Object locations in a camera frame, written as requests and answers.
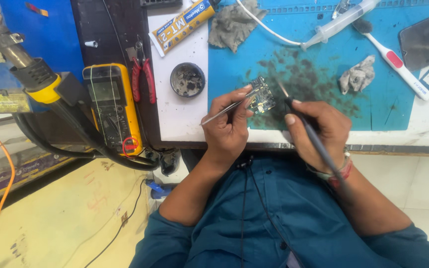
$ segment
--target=toothbrush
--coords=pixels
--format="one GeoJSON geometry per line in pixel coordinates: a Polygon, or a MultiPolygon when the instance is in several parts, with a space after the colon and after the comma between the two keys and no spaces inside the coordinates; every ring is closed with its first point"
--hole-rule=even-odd
{"type": "Polygon", "coordinates": [[[393,52],[391,49],[386,48],[380,42],[378,42],[371,34],[373,27],[369,21],[362,18],[357,19],[352,24],[357,31],[365,35],[374,46],[377,47],[378,51],[382,55],[382,58],[392,67],[393,70],[405,80],[405,82],[413,89],[413,91],[420,97],[420,99],[427,101],[429,100],[429,91],[426,87],[410,73],[405,67],[403,61],[393,52]]]}

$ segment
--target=digital multimeter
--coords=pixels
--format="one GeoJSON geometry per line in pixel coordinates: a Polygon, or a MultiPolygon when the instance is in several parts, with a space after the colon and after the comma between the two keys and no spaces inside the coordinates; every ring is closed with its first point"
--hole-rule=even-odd
{"type": "Polygon", "coordinates": [[[107,146],[124,155],[123,143],[136,145],[135,149],[125,149],[125,153],[138,154],[142,139],[127,68],[122,64],[92,65],[82,70],[82,76],[92,99],[95,126],[107,146]]]}

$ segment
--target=forearm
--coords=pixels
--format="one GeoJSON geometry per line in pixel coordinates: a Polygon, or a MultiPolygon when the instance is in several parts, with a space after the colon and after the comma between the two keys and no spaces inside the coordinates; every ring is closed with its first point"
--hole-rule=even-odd
{"type": "Polygon", "coordinates": [[[407,228],[408,216],[375,188],[357,168],[352,167],[346,183],[351,190],[351,200],[339,190],[341,206],[359,235],[378,235],[407,228]]]}
{"type": "Polygon", "coordinates": [[[160,205],[160,215],[185,226],[195,226],[205,210],[211,189],[226,170],[213,163],[206,153],[160,205]]]}

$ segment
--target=dark teal shirt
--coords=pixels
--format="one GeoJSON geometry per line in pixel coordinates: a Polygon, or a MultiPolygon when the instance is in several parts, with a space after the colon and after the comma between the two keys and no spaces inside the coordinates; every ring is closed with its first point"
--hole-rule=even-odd
{"type": "MultiPolygon", "coordinates": [[[[267,210],[304,267],[429,268],[429,242],[413,224],[359,237],[329,190],[304,163],[255,159],[252,168],[267,210]]],[[[152,213],[131,268],[241,267],[245,170],[230,170],[215,186],[203,217],[184,227],[152,213]]],[[[289,249],[263,210],[248,171],[244,221],[245,267],[285,268],[289,249]]]]}

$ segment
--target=dirty rag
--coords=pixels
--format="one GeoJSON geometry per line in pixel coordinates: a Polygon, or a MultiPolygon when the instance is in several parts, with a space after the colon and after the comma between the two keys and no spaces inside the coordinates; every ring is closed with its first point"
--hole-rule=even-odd
{"type": "Polygon", "coordinates": [[[342,94],[347,94],[349,88],[352,87],[354,91],[362,92],[362,90],[372,83],[375,78],[375,71],[373,70],[373,63],[375,62],[375,55],[370,55],[354,67],[346,70],[338,79],[342,94]]]}
{"type": "MultiPolygon", "coordinates": [[[[244,0],[243,5],[259,20],[267,14],[266,10],[257,8],[257,0],[244,0]]],[[[229,47],[236,53],[240,45],[256,28],[255,22],[237,3],[225,6],[211,23],[208,43],[220,48],[229,47]]]]}

